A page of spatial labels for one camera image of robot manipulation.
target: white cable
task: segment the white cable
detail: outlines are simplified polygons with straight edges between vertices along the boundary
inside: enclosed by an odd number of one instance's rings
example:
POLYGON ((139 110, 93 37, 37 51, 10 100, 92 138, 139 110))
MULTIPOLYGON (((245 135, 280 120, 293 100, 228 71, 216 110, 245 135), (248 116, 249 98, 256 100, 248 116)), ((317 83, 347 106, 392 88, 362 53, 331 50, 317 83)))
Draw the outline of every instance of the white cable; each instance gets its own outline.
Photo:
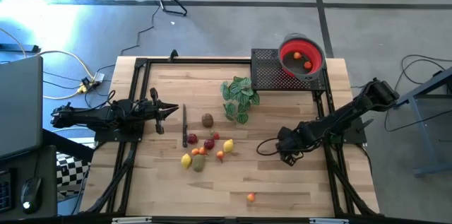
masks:
MULTIPOLYGON (((6 32, 4 29, 0 28, 0 30, 4 33, 6 33, 9 37, 11 37, 14 41, 16 41, 16 43, 19 45, 20 49, 22 50, 23 53, 23 57, 27 58, 27 54, 25 53, 25 49, 23 48, 22 44, 15 38, 13 37, 11 34, 9 34, 8 32, 6 32)), ((72 57, 76 58, 78 62, 80 62, 80 64, 82 64, 83 68, 85 69, 86 73, 89 75, 89 77, 91 78, 91 81, 94 81, 94 76, 91 75, 91 73, 89 72, 89 70, 86 68, 86 65, 83 63, 83 61, 80 60, 80 58, 78 58, 75 54, 72 54, 70 52, 66 52, 66 51, 61 51, 61 50, 49 50, 49 51, 43 51, 40 52, 36 55, 43 55, 43 54, 49 54, 49 53, 53 53, 53 52, 59 52, 62 54, 67 54, 67 55, 71 55, 72 57)), ((76 91, 74 94, 71 94, 69 96, 63 96, 63 97, 49 97, 46 95, 43 95, 43 98, 47 98, 50 100, 64 100, 64 99, 68 99, 68 98, 72 98, 73 96, 77 95, 78 91, 76 91)))
POLYGON ((66 130, 71 130, 71 129, 88 129, 87 127, 71 127, 71 128, 63 128, 63 129, 55 129, 52 132, 60 132, 60 131, 66 131, 66 130))

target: lemon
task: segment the lemon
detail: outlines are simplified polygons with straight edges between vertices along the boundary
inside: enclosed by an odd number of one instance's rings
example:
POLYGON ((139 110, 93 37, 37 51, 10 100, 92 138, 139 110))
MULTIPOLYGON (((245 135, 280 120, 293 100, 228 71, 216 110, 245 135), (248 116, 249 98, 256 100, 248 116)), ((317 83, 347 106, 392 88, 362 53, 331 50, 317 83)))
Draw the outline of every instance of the lemon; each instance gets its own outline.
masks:
POLYGON ((224 144, 223 144, 223 150, 225 150, 225 153, 229 153, 232 152, 232 149, 234 148, 234 141, 232 141, 232 139, 227 140, 224 144))
POLYGON ((181 164, 182 164, 182 167, 184 167, 185 169, 189 168, 189 166, 191 164, 191 157, 190 157, 190 155, 188 155, 186 153, 184 156, 182 156, 181 164))

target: concrete floor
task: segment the concrete floor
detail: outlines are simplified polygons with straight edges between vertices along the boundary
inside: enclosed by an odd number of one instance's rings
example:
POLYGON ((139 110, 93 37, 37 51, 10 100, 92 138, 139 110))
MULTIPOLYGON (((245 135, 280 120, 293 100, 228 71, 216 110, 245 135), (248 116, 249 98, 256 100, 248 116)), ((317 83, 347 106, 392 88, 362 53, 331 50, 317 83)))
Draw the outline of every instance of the concrete floor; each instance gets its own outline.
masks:
MULTIPOLYGON (((185 1, 260 1, 315 2, 316 0, 185 0, 185 1)), ((324 0, 331 3, 450 4, 452 0, 324 0)), ((136 33, 150 26, 156 6, 79 6, 49 5, 43 0, 1 0, 0 27, 23 44, 76 53, 94 72, 114 64, 121 49, 135 44, 136 33)), ((159 11, 155 29, 141 35, 141 47, 124 55, 167 56, 177 49, 182 56, 248 56, 250 49, 277 48, 287 33, 301 32, 323 46, 317 8, 277 6, 188 6, 186 18, 159 11)), ((452 10, 420 9, 326 9, 334 57, 345 58, 352 85, 360 86, 373 77, 392 86, 400 74, 400 60, 407 54, 424 54, 451 59, 450 32, 452 10)), ((12 43, 5 35, 0 42, 12 43)), ((0 54, 0 60, 21 59, 21 54, 0 54)), ((63 54, 44 57, 44 70, 72 78, 85 72, 72 58, 63 54)), ((413 65, 409 74, 425 81, 437 72, 431 64, 413 65)), ((104 70, 107 77, 112 69, 104 70)), ((48 81, 73 86, 71 81, 45 75, 48 81)), ((102 86, 103 93, 108 84, 102 86)), ((406 93, 415 85, 403 79, 398 89, 406 93)), ((44 85, 44 93, 62 96, 72 90, 44 85)), ((90 95, 92 104, 103 97, 90 95)), ((85 107, 83 96, 70 99, 85 107)), ((66 101, 44 100, 43 126, 52 129, 49 113, 66 101)), ((391 112, 389 127, 413 121, 404 107, 391 112)), ((425 164, 416 126, 387 133, 383 115, 369 113, 375 121, 366 128, 369 154, 374 168, 374 184, 381 212, 387 216, 452 222, 452 174, 443 173, 414 178, 412 168, 425 164)), ((85 130, 61 135, 92 136, 85 130)))

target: wooden table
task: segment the wooden table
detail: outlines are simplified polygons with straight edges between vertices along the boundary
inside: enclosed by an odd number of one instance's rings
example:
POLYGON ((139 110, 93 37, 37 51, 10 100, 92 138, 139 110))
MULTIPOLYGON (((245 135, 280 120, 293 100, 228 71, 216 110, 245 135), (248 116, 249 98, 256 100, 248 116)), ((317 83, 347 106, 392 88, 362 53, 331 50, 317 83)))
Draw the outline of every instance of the wooden table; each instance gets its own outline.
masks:
MULTIPOLYGON (((129 97, 136 57, 118 57, 111 90, 115 99, 129 97)), ((352 93, 344 59, 327 59, 336 108, 351 101, 352 93)), ((261 105, 249 110, 249 121, 237 124, 224 116, 220 84, 234 76, 250 77, 249 65, 235 64, 155 64, 150 70, 148 89, 155 87, 163 102, 181 107, 164 123, 165 134, 155 133, 155 121, 146 122, 143 141, 138 145, 133 170, 128 216, 256 216, 331 217, 333 205, 323 149, 308 153, 295 166, 279 160, 279 155, 261 156, 256 146, 273 138, 282 126, 295 128, 299 121, 317 116, 310 92, 260 91, 261 105), (188 132, 198 135, 196 146, 182 147, 182 105, 186 105, 188 132), (204 171, 185 170, 180 158, 201 147, 209 129, 201 116, 211 113, 212 130, 220 140, 207 157, 204 171), (215 158, 225 139, 234 139, 234 150, 224 163, 215 158), (258 192, 253 203, 249 192, 258 192)), ((142 81, 143 72, 138 77, 142 81)), ((137 86, 137 97, 141 83, 137 86)), ((274 150, 268 143, 262 150, 274 150)), ((118 143, 106 143, 93 157, 81 209, 85 210, 109 184, 118 143)), ((374 186, 366 156, 356 146, 344 146, 347 171, 352 185, 366 203, 378 211, 374 186)), ((121 201, 119 185, 116 205, 121 201)), ((341 206, 345 209, 342 187, 341 206)))

